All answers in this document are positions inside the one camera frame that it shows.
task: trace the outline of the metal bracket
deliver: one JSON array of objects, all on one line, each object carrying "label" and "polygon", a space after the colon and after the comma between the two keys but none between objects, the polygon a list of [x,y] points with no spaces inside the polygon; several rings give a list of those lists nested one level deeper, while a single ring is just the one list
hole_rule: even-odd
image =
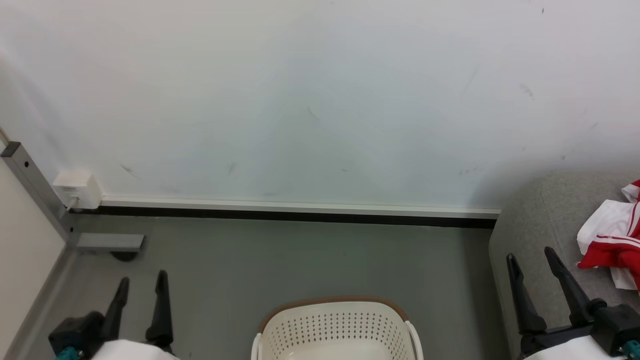
[{"label": "metal bracket", "polygon": [[9,142],[0,156],[67,246],[86,250],[140,251],[143,234],[80,234],[73,215],[67,211],[21,143]]}]

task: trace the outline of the white wall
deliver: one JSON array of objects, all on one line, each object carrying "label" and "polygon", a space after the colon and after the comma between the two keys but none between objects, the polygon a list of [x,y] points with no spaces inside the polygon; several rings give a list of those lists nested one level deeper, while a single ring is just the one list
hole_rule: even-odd
[{"label": "white wall", "polygon": [[110,197],[500,208],[640,151],[635,0],[0,1],[0,125]]},{"label": "white wall", "polygon": [[18,179],[0,161],[0,359],[64,245]]}]

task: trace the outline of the teal connector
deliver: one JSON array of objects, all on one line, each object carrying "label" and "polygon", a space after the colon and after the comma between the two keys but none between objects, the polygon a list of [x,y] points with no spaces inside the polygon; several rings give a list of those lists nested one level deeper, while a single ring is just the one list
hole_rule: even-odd
[{"label": "teal connector", "polygon": [[74,348],[68,347],[56,356],[56,360],[80,360],[80,358],[78,358],[78,353]]},{"label": "teal connector", "polygon": [[627,359],[640,359],[640,343],[636,340],[627,341],[623,353]]}]

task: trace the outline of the red and white clothing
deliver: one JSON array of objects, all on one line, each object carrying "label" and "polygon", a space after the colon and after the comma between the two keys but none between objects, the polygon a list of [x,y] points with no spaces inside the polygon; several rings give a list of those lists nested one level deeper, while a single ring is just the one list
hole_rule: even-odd
[{"label": "red and white clothing", "polygon": [[618,289],[640,288],[640,180],[624,187],[630,202],[606,200],[578,232],[579,268],[607,266]]}]

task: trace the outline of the black baseboard strip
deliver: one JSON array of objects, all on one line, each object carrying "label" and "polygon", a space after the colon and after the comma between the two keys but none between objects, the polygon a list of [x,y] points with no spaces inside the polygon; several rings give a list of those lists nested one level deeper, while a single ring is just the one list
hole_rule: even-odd
[{"label": "black baseboard strip", "polygon": [[469,227],[474,229],[493,229],[495,226],[495,219],[477,218],[404,217],[394,215],[292,213],[279,211],[213,209],[132,208],[129,206],[100,206],[97,209],[91,210],[72,210],[72,213],[82,215],[122,215],[130,217],[234,218],[247,220],[349,222],[355,224]]}]

